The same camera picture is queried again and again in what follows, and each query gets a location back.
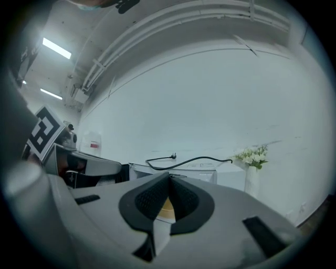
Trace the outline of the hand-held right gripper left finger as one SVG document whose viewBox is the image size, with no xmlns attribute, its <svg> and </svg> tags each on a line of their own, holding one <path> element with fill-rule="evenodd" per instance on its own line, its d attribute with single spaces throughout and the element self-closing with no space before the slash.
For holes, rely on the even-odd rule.
<svg viewBox="0 0 336 269">
<path fill-rule="evenodd" d="M 158 220 L 169 193 L 168 173 L 101 187 L 71 190 L 76 241 L 84 268 L 170 268 L 159 255 L 170 224 Z"/>
</svg>

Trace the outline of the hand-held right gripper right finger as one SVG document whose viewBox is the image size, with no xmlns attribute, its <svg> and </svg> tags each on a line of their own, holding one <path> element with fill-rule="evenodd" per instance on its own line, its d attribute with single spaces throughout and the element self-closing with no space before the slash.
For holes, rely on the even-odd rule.
<svg viewBox="0 0 336 269">
<path fill-rule="evenodd" d="M 249 194 L 181 178 L 214 201 L 210 218 L 191 233 L 172 235 L 157 268 L 281 268 L 303 243 L 299 229 Z"/>
</svg>

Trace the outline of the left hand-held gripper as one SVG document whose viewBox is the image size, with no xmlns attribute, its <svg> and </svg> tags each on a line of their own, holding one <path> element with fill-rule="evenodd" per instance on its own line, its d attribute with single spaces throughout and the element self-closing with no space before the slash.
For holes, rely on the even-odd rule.
<svg viewBox="0 0 336 269">
<path fill-rule="evenodd" d="M 65 176 L 71 188 L 95 187 L 101 178 L 110 178 L 121 171 L 119 162 L 84 154 L 77 150 L 77 135 L 72 124 L 65 125 L 53 110 L 42 106 L 25 147 L 25 159 L 47 173 Z"/>
</svg>

